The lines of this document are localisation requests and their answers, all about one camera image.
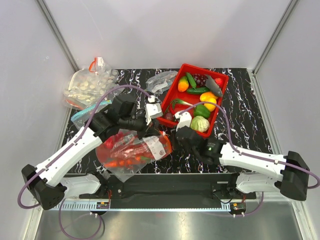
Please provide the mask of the red toy bell pepper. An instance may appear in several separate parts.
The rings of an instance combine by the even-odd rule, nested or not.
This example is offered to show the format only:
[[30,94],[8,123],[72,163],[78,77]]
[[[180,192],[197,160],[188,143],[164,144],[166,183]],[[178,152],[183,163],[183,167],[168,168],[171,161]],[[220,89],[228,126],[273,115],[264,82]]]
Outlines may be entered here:
[[123,133],[122,132],[119,132],[117,133],[116,135],[113,135],[111,137],[109,137],[104,143],[103,145],[109,149],[109,150],[112,150],[114,145],[123,137]]

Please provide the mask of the clear orange-zip bag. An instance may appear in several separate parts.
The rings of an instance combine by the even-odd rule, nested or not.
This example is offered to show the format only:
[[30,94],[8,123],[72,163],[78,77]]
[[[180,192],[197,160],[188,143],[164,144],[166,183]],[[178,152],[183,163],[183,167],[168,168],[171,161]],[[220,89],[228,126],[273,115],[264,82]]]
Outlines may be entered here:
[[168,136],[138,138],[135,131],[121,129],[95,149],[98,161],[121,182],[137,174],[147,164],[161,160],[172,153]]

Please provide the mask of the orange toy carrot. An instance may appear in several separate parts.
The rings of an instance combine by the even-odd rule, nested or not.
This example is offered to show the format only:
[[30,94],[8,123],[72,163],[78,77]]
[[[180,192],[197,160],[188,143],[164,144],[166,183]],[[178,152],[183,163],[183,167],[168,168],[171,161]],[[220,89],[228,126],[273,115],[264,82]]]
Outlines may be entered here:
[[139,165],[139,164],[147,164],[151,161],[150,158],[144,157],[144,156],[137,156],[137,157],[131,157],[131,158],[125,158],[125,159],[112,159],[112,160],[107,160],[103,164],[105,168],[118,168],[118,167],[126,167],[130,168],[134,165]]

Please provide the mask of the red toy lobster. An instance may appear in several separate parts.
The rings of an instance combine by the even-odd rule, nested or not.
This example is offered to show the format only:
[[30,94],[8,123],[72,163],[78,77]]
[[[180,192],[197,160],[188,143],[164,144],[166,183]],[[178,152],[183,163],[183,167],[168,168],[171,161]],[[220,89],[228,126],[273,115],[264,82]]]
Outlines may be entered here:
[[150,162],[158,161],[172,152],[172,145],[165,135],[149,136],[144,138],[132,137],[129,142],[115,146],[109,156],[112,159],[128,159],[147,157]]

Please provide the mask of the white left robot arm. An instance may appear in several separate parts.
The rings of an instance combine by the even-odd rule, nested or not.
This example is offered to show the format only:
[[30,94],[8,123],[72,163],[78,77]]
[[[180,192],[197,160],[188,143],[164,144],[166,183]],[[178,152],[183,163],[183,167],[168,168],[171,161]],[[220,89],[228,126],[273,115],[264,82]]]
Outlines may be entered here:
[[148,98],[145,109],[136,109],[131,95],[121,93],[100,111],[93,110],[86,124],[59,151],[37,166],[26,165],[21,173],[26,189],[44,210],[57,206],[63,199],[90,195],[103,198],[108,193],[104,176],[92,172],[66,177],[66,173],[86,154],[99,147],[120,129],[135,131],[139,138],[157,134],[153,119],[162,116],[160,103]]

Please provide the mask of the pale green toy cabbage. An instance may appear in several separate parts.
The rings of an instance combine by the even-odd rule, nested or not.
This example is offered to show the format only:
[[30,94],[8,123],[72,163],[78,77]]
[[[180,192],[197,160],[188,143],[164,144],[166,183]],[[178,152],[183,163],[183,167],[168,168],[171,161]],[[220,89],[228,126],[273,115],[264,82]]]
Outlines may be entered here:
[[206,132],[210,127],[209,121],[204,118],[203,116],[195,116],[190,123],[190,128],[192,130],[204,133]]

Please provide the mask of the green toy bell pepper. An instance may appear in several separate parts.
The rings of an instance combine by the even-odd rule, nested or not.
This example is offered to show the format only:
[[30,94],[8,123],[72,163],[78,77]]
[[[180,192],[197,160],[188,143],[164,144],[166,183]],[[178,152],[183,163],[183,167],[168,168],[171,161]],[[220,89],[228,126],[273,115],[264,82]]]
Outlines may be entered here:
[[197,105],[193,110],[193,117],[201,116],[205,119],[208,119],[211,115],[211,112],[203,105]]

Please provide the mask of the purple toy onion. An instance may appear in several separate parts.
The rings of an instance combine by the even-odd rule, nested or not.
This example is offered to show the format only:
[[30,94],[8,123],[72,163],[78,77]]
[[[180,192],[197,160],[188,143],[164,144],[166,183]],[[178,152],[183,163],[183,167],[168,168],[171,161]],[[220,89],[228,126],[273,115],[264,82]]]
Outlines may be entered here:
[[167,113],[164,115],[164,119],[173,122],[173,121],[174,121],[174,115],[173,115],[171,112],[167,112]]

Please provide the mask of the green toy scallion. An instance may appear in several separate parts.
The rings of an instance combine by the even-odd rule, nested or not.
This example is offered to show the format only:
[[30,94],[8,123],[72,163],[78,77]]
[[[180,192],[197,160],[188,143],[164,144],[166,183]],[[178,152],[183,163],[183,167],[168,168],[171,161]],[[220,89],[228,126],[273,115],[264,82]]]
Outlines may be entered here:
[[176,104],[180,104],[180,105],[184,105],[184,106],[192,106],[192,104],[191,103],[189,103],[189,102],[186,102],[186,101],[184,101],[184,100],[182,100],[182,99],[179,99],[179,98],[175,98],[175,99],[173,99],[171,102],[170,102],[170,105],[172,106],[172,108],[174,109],[175,108],[175,105]]

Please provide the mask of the red plastic bin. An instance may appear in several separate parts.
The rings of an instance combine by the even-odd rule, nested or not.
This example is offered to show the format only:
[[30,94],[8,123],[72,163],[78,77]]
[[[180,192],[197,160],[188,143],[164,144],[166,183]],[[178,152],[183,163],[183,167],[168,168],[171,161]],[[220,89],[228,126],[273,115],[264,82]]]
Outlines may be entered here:
[[[190,74],[201,74],[201,75],[210,75],[213,79],[215,78],[221,78],[224,80],[224,86],[223,88],[221,89],[222,90],[222,93],[224,94],[225,91],[226,91],[226,88],[227,88],[227,84],[228,84],[228,81],[229,81],[229,77],[225,74],[222,74],[222,73],[218,73],[218,72],[215,72],[215,71],[212,71],[212,70],[208,70],[208,69],[205,69],[205,68],[201,68],[201,67],[197,67],[197,66],[194,66],[194,65],[190,65],[190,64],[187,64],[187,63],[184,63],[179,71],[178,71],[178,74],[175,78],[175,80],[173,81],[170,89],[167,91],[165,97],[164,97],[164,100],[162,101],[162,104],[161,104],[161,109],[162,109],[162,112],[163,112],[163,116],[162,117],[158,117],[157,120],[159,121],[159,123],[163,126],[166,126],[168,128],[175,128],[178,124],[178,122],[173,122],[173,121],[169,121],[169,120],[166,120],[164,119],[164,115],[166,114],[166,110],[169,110],[169,105],[170,105],[170,102],[173,100],[173,99],[176,99],[176,98],[179,98],[181,100],[184,100],[192,105],[194,104],[197,104],[198,102],[200,102],[200,95],[196,95],[196,94],[189,94],[187,93],[186,91],[185,92],[179,92],[178,91],[178,81],[181,77],[185,76],[185,73],[188,72]],[[185,110],[187,108],[187,106],[183,106],[181,104],[176,104],[175,105],[175,112],[178,112],[178,111],[182,111],[182,110]]]

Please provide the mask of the green toy cucumber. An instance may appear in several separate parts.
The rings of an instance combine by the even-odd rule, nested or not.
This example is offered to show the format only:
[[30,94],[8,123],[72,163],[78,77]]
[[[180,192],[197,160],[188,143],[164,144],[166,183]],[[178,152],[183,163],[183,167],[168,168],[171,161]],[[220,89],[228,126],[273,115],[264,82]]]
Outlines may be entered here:
[[186,92],[191,95],[201,95],[203,93],[209,92],[210,89],[207,87],[198,87],[198,88],[188,88]]

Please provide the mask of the red toy apple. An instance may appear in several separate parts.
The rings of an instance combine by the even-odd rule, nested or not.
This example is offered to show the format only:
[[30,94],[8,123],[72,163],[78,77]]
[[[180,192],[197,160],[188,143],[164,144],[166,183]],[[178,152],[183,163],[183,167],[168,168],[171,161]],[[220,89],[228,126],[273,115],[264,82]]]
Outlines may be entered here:
[[223,79],[217,77],[214,79],[214,81],[221,89],[223,88],[224,83],[225,83],[225,81]]

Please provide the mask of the purple toy grapes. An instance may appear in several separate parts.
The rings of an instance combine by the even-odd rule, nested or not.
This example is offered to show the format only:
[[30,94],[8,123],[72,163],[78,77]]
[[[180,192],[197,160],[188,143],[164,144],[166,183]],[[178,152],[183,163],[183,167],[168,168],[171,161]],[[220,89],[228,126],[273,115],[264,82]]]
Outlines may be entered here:
[[208,79],[206,75],[195,73],[192,77],[194,78],[197,86],[204,87],[206,85],[206,81]]

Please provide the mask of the green toy pea pod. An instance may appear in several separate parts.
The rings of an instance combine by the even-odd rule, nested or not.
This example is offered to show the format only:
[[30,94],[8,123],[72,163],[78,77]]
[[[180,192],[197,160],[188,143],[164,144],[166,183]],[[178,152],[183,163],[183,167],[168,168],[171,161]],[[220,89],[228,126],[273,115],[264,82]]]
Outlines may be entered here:
[[189,73],[189,72],[186,72],[185,73],[185,76],[190,84],[190,86],[195,89],[197,87],[197,83],[195,81],[195,79],[193,78],[193,76]]

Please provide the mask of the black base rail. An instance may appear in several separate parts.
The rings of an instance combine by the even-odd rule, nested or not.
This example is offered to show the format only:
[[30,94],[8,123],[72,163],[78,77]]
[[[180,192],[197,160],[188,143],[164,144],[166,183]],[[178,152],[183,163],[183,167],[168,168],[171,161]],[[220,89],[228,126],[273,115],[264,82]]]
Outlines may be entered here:
[[112,209],[164,210],[218,208],[229,200],[255,200],[255,193],[236,191],[234,173],[145,173],[126,182],[111,175],[98,195],[81,199],[110,200]]

